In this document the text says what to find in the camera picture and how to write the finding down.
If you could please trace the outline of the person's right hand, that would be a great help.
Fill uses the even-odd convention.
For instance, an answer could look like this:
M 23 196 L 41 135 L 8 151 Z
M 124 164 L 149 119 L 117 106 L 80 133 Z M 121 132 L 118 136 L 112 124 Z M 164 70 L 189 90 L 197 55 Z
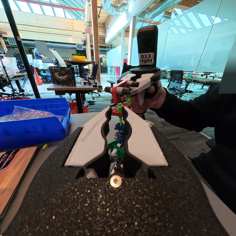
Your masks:
M 147 111 L 149 108 L 159 109 L 165 101 L 166 90 L 162 87 L 161 81 L 155 82 L 158 86 L 156 95 L 151 99 L 144 99 L 143 105 L 139 104 L 138 95 L 131 96 L 132 111 L 136 114 L 141 114 Z

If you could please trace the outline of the wooden desk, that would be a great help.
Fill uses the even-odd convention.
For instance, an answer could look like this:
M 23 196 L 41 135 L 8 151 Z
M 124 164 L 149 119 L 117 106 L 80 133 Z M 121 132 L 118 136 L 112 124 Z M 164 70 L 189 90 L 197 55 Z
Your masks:
M 98 82 L 98 80 L 95 80 L 97 83 L 97 87 L 93 87 L 92 85 L 81 85 L 81 86 L 65 86 L 65 85 L 56 85 L 52 84 L 47 88 L 48 91 L 55 91 L 56 95 L 64 95 L 65 93 L 74 93 L 76 98 L 76 104 L 78 113 L 83 113 L 82 109 L 82 100 L 81 100 L 81 94 L 87 94 L 89 92 L 95 91 L 95 90 L 102 90 L 101 84 Z

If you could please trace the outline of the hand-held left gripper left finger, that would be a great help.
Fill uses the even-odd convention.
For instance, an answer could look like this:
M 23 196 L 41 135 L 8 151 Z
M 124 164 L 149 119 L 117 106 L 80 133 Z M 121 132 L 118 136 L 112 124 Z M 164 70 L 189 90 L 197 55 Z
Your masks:
M 112 108 L 107 107 L 83 125 L 65 167 L 92 168 L 99 178 L 106 178 L 110 171 L 110 155 L 108 154 L 109 121 Z

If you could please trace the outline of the orange traffic cone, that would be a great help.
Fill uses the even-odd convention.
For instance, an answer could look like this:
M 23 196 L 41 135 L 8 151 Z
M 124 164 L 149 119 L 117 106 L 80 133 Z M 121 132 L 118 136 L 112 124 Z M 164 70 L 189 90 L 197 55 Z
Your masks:
M 42 85 L 43 82 L 41 81 L 41 79 L 40 79 L 40 77 L 39 77 L 39 75 L 38 75 L 38 73 L 37 73 L 36 68 L 34 68 L 34 75 L 35 75 L 36 85 Z

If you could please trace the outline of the orange toy package bag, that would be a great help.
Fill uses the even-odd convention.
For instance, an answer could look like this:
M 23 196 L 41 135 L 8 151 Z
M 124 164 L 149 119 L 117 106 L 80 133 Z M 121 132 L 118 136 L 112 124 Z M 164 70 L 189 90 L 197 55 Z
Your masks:
M 5 215 L 9 202 L 33 158 L 37 147 L 0 152 L 0 218 Z

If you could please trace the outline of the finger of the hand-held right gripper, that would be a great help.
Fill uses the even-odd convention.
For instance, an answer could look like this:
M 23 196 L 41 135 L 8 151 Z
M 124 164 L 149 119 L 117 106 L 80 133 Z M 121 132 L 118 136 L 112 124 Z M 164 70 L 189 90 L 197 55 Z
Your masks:
M 137 79 L 137 82 L 139 82 L 139 86 L 131 87 L 131 95 L 135 95 L 138 93 L 140 105 L 143 105 L 145 92 L 146 92 L 146 89 L 151 86 L 151 77 L 153 75 L 154 73 L 143 74 L 141 78 Z
M 125 74 L 123 77 L 121 77 L 119 80 L 118 80 L 118 84 L 123 82 L 123 81 L 134 81 L 134 82 L 131 82 L 131 84 L 140 84 L 139 82 L 137 82 L 137 75 L 136 74 L 131 74 L 131 73 L 128 73 L 128 74 Z

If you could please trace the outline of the wooden post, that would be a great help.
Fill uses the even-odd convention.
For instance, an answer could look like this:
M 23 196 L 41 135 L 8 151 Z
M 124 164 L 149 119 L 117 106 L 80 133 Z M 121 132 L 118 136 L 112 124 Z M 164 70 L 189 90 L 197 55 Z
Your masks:
M 90 5 L 91 5 L 91 19 L 92 19 L 92 33 L 93 33 L 93 54 L 94 54 L 94 60 L 98 64 L 96 79 L 98 80 L 99 83 L 101 83 L 97 0 L 91 0 Z

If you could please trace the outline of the person's torso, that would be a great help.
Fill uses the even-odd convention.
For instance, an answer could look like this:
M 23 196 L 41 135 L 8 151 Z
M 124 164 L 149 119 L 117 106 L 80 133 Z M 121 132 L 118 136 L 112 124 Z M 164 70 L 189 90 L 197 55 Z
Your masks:
M 201 176 L 218 197 L 236 213 L 236 136 L 227 129 L 214 129 L 216 146 L 192 159 Z

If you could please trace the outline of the black office chair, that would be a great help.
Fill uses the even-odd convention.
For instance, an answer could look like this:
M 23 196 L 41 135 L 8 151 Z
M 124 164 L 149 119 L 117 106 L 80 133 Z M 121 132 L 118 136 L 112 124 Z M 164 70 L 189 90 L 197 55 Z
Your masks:
M 183 71 L 180 70 L 171 70 L 170 72 L 170 82 L 167 86 L 167 90 L 169 91 L 169 93 L 175 95 L 175 96 L 179 96 L 179 98 L 181 98 L 184 93 L 193 93 L 193 91 L 191 90 L 186 90 L 181 88 L 182 85 L 182 81 L 183 81 Z

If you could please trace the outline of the person's right forearm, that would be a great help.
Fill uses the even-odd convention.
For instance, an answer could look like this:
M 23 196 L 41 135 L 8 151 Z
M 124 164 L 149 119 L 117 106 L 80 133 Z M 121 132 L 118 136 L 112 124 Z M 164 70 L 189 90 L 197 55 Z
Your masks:
M 214 86 L 194 100 L 184 101 L 166 92 L 159 109 L 151 108 L 172 125 L 201 132 L 215 128 L 215 136 L 233 136 L 236 133 L 236 94 L 219 94 L 220 85 Z

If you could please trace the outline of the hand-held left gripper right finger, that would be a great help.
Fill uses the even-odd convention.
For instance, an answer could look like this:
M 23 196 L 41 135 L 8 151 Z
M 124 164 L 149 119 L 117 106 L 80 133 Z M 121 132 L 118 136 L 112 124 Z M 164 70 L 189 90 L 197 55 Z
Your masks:
M 147 172 L 151 167 L 165 167 L 168 162 L 159 146 L 151 127 L 129 108 L 123 108 L 126 140 L 123 159 L 124 177 L 135 177 L 139 169 Z

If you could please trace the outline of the colourful construction toy model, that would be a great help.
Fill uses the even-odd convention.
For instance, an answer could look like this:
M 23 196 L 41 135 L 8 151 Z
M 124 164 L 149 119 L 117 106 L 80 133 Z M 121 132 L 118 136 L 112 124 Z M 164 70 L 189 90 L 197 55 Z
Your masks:
M 131 97 L 128 97 L 126 103 L 118 103 L 112 108 L 112 115 L 119 117 L 119 122 L 115 125 L 116 133 L 114 140 L 108 143 L 108 153 L 110 155 L 111 167 L 110 175 L 123 175 L 123 160 L 125 156 L 124 142 L 126 140 L 125 121 L 123 120 L 123 108 L 131 108 Z

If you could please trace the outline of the toy car box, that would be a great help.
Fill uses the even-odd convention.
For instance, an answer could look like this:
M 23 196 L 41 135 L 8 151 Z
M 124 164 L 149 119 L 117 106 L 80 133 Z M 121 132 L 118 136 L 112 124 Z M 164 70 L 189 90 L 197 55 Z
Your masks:
M 62 86 L 76 86 L 73 67 L 49 66 L 53 84 Z

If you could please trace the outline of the red connector with grey rods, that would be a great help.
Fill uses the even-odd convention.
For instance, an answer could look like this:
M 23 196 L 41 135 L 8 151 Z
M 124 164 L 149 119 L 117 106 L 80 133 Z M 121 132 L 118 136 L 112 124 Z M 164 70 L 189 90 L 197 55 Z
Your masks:
M 113 97 L 113 103 L 120 103 L 121 97 L 124 95 L 131 95 L 131 88 L 137 88 L 139 82 L 131 80 L 118 80 L 118 83 L 113 87 L 105 87 L 105 92 L 111 93 Z

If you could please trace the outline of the black metal pole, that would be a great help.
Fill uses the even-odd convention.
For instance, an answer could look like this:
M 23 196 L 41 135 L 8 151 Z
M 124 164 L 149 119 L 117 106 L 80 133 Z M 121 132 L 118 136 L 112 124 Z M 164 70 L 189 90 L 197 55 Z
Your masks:
M 9 25 L 10 25 L 10 27 L 11 27 L 13 36 L 14 36 L 14 38 L 15 38 L 15 40 L 16 40 L 16 44 L 17 44 L 17 46 L 18 46 L 19 53 L 20 53 L 20 55 L 21 55 L 22 62 L 23 62 L 23 64 L 24 64 L 24 66 L 25 66 L 25 70 L 26 70 L 26 73 L 27 73 L 27 75 L 28 75 L 28 79 L 29 79 L 30 84 L 31 84 L 31 87 L 32 87 L 32 89 L 33 89 L 35 98 L 36 98 L 36 99 L 40 99 L 40 98 L 41 98 L 41 97 L 40 97 L 40 93 L 39 93 L 39 91 L 38 91 L 36 82 L 35 82 L 35 80 L 34 80 L 34 76 L 33 76 L 33 73 L 32 73 L 31 67 L 30 67 L 30 64 L 29 64 L 29 62 L 28 62 L 28 59 L 27 59 L 27 55 L 26 55 L 26 52 L 25 52 L 25 48 L 24 48 L 24 46 L 23 46 L 23 43 L 22 43 L 22 40 L 21 40 L 19 31 L 18 31 L 16 22 L 15 22 L 14 16 L 13 16 L 12 10 L 11 10 L 11 8 L 10 8 L 10 4 L 9 4 L 8 0 L 2 0 L 2 4 L 3 4 L 3 8 L 4 8 L 5 14 L 6 14 L 6 16 L 7 16 L 8 22 L 9 22 Z

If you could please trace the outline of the orange basket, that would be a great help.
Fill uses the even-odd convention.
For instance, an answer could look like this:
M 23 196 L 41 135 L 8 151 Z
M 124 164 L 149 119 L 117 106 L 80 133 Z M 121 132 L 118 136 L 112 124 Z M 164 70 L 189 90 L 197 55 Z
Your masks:
M 72 102 L 68 103 L 71 109 L 71 114 L 78 114 L 78 108 L 76 104 L 76 99 L 73 99 Z M 82 110 L 83 113 L 89 113 L 89 103 L 87 101 L 82 101 Z

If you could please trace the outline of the blue plastic bin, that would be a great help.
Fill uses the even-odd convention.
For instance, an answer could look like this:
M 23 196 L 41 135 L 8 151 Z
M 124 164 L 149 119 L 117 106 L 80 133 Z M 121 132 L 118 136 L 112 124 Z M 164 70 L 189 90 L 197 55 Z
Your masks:
M 24 99 L 0 102 L 0 116 L 10 115 L 14 106 L 51 112 L 63 116 L 15 120 L 0 123 L 0 150 L 62 140 L 67 134 L 70 107 L 65 98 Z

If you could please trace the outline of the clear plastic bag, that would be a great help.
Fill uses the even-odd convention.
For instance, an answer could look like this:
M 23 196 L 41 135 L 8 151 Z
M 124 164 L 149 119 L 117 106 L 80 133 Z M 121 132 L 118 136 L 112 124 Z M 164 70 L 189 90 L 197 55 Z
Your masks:
M 57 117 L 61 123 L 64 119 L 64 116 L 62 115 L 55 115 L 51 112 L 36 110 L 31 108 L 23 108 L 15 105 L 13 113 L 10 115 L 4 115 L 0 117 L 0 122 L 44 118 L 44 117 Z

